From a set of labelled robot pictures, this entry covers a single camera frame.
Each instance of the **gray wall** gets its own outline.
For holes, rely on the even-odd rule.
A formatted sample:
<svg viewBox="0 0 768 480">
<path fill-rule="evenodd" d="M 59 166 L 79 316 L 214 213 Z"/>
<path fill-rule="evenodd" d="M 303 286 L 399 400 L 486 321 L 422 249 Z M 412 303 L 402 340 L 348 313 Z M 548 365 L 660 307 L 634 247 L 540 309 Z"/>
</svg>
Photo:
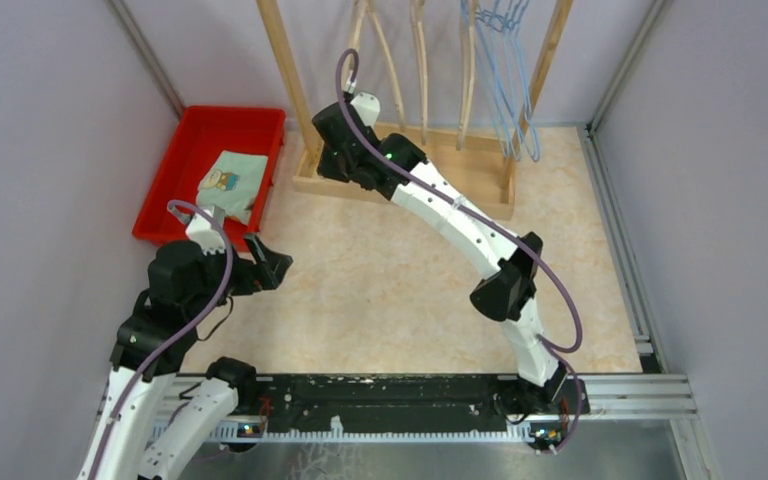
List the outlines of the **gray wall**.
<svg viewBox="0 0 768 480">
<path fill-rule="evenodd" d="M 768 2 L 675 2 L 599 139 L 725 477 L 768 478 Z"/>
<path fill-rule="evenodd" d="M 0 1 L 0 479 L 73 478 L 175 120 L 102 1 Z"/>
<path fill-rule="evenodd" d="M 652 0 L 579 0 L 567 21 L 535 119 L 589 121 Z M 312 112 L 334 102 L 333 71 L 346 48 L 351 0 L 281 0 L 284 24 Z M 522 28 L 529 68 L 540 52 L 554 1 L 534 0 Z M 292 116 L 254 0 L 129 0 L 149 41 L 188 104 L 280 106 Z M 484 5 L 492 5 L 484 0 Z M 419 122 L 419 88 L 409 2 L 376 2 L 393 52 L 408 120 Z M 429 122 L 456 125 L 460 115 L 460 2 L 429 0 L 425 38 Z M 390 83 L 372 27 L 364 24 L 359 88 L 381 98 L 394 121 Z M 477 89 L 473 125 L 492 125 Z"/>
</svg>

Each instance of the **red plastic tray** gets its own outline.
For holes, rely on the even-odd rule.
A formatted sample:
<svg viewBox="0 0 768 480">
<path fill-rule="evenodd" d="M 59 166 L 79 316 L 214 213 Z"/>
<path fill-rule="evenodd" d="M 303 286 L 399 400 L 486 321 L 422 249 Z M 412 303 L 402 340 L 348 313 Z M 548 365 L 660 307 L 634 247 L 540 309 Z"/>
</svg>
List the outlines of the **red plastic tray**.
<svg viewBox="0 0 768 480">
<path fill-rule="evenodd" d="M 260 231 L 272 175 L 284 143 L 283 110 L 193 106 L 184 111 L 154 183 L 134 223 L 133 235 L 155 245 L 183 240 L 184 225 L 166 211 L 172 199 L 195 203 L 198 184 L 223 150 L 266 155 L 266 171 L 248 225 L 225 220 L 225 231 L 239 251 L 248 251 L 243 234 Z"/>
</svg>

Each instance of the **wooden stick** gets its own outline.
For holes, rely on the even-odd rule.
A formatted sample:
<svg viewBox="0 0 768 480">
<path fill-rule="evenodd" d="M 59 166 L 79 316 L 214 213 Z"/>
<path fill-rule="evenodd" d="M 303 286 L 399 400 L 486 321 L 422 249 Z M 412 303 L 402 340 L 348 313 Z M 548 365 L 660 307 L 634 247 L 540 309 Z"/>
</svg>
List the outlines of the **wooden stick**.
<svg viewBox="0 0 768 480">
<path fill-rule="evenodd" d="M 269 37 L 269 44 L 272 46 L 278 71 L 281 72 L 284 88 L 290 97 L 293 113 L 299 122 L 305 150 L 308 153 L 308 158 L 313 159 L 312 167 L 315 168 L 322 153 L 322 139 L 311 121 L 312 117 L 307 107 L 301 80 L 299 80 L 299 72 L 296 71 L 293 52 L 290 50 L 290 41 L 287 39 L 287 31 L 281 20 L 281 11 L 278 9 L 277 0 L 257 0 L 257 8 L 260 10 L 260 18 L 263 20 L 266 35 Z"/>
<path fill-rule="evenodd" d="M 552 60 L 555 58 L 555 51 L 558 49 L 558 43 L 561 41 L 561 35 L 564 33 L 564 26 L 567 23 L 567 17 L 572 10 L 573 0 L 556 0 L 555 10 L 552 12 L 552 19 L 549 20 L 549 28 L 546 30 L 546 36 L 543 37 L 543 46 L 540 48 L 540 56 L 537 58 L 537 66 L 534 67 L 534 75 L 531 78 L 531 108 L 537 108 L 537 100 L 540 99 L 540 92 L 543 91 L 543 84 L 546 83 L 546 77 L 549 75 L 549 68 L 552 66 Z M 525 118 L 525 106 L 519 112 L 519 127 L 523 132 L 528 130 L 528 120 Z M 519 144 L 519 136 L 514 138 L 513 151 L 519 151 L 522 148 Z M 516 164 L 514 155 L 505 158 L 505 174 L 502 177 L 502 186 L 507 187 L 510 178 L 513 176 Z"/>
<path fill-rule="evenodd" d="M 460 22 L 461 29 L 461 118 L 458 122 L 457 149 L 463 148 L 464 137 L 469 128 L 469 112 L 475 87 L 475 10 L 478 0 L 469 1 L 469 15 L 466 23 Z"/>
<path fill-rule="evenodd" d="M 419 75 L 419 120 L 422 129 L 422 144 L 428 140 L 428 58 L 425 52 L 425 33 L 422 21 L 425 18 L 425 0 L 411 0 L 411 26 L 416 46 L 416 64 Z"/>
<path fill-rule="evenodd" d="M 399 88 L 399 78 L 396 75 L 396 66 L 393 64 L 393 55 L 390 54 L 390 47 L 387 45 L 387 39 L 384 37 L 384 29 L 381 28 L 381 22 L 378 20 L 378 14 L 375 12 L 375 3 L 373 0 L 366 0 L 366 13 L 369 15 L 369 21 L 378 35 L 378 41 L 381 42 L 381 51 L 384 53 L 384 60 L 387 62 L 387 73 L 390 75 L 390 88 L 393 90 L 393 102 L 396 104 L 396 112 L 399 114 L 399 125 L 402 130 L 405 129 L 405 105 L 402 102 L 402 90 Z"/>
<path fill-rule="evenodd" d="M 360 52 L 360 32 L 363 28 L 363 19 L 366 16 L 366 0 L 355 0 L 352 6 L 352 28 L 349 30 L 349 48 Z M 355 68 L 353 58 L 343 65 L 343 84 L 349 78 L 349 71 Z"/>
</svg>

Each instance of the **white connector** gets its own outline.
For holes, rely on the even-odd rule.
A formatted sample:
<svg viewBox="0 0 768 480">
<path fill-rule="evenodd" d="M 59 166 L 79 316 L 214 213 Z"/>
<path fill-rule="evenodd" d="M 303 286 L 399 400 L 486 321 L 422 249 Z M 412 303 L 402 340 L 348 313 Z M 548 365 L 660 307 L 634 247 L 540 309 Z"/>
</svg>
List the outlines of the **white connector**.
<svg viewBox="0 0 768 480">
<path fill-rule="evenodd" d="M 201 208 L 220 225 L 225 222 L 225 210 L 216 205 Z M 222 235 L 214 230 L 210 222 L 201 215 L 193 214 L 187 225 L 186 233 L 187 238 L 199 244 L 205 255 L 225 253 L 225 242 L 222 240 Z"/>
</svg>

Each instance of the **aluminum frame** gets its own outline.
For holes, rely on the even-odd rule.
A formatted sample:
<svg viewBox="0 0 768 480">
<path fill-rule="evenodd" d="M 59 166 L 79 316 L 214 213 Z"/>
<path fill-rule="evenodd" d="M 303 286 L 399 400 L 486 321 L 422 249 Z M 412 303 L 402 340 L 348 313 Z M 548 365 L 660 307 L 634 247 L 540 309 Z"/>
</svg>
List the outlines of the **aluminum frame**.
<svg viewBox="0 0 768 480">
<path fill-rule="evenodd" d="M 116 17 L 136 55 L 151 75 L 158 91 L 163 95 L 170 109 L 180 118 L 185 104 L 127 4 L 124 0 L 105 0 L 105 3 L 110 7 L 111 13 Z M 630 326 L 637 344 L 638 354 L 641 357 L 653 356 L 662 371 L 665 372 L 668 371 L 668 365 L 663 358 L 661 342 L 655 328 L 656 321 L 649 308 L 646 291 L 640 279 L 632 246 L 628 240 L 604 156 L 599 147 L 598 131 L 625 84 L 629 72 L 641 55 L 653 28 L 658 24 L 658 20 L 670 3 L 671 0 L 653 1 L 640 30 L 617 69 L 610 87 L 603 96 L 593 120 L 586 126 L 578 126 L 582 151 L 608 236 L 623 298 L 629 312 Z M 669 373 L 644 373 L 581 375 L 581 378 L 588 385 L 591 406 L 595 412 L 583 416 L 582 420 L 646 421 L 667 419 L 671 422 L 677 457 L 681 462 L 685 476 L 689 479 L 721 477 L 699 421 L 696 404 L 686 376 Z M 165 418 L 157 419 L 156 432 L 162 431 L 164 422 L 168 423 L 168 416 L 172 409 L 180 404 L 177 394 L 197 380 L 198 377 L 176 379 L 175 388 L 169 393 L 172 398 L 167 398 L 161 409 L 161 417 L 165 414 Z M 235 425 L 233 422 L 245 420 L 250 419 L 229 417 L 226 422 L 231 423 L 220 423 L 220 427 L 224 425 L 226 428 L 231 428 Z M 541 420 L 541 417 L 535 416 L 530 420 L 538 421 Z M 227 434 L 228 431 L 219 431 L 218 429 L 214 432 L 214 436 Z M 321 440 L 325 437 L 300 435 L 299 438 L 305 442 L 316 442 L 318 438 Z M 291 437 L 286 437 L 283 440 L 295 441 Z M 456 441 L 456 437 L 440 435 L 434 437 L 433 441 Z"/>
</svg>

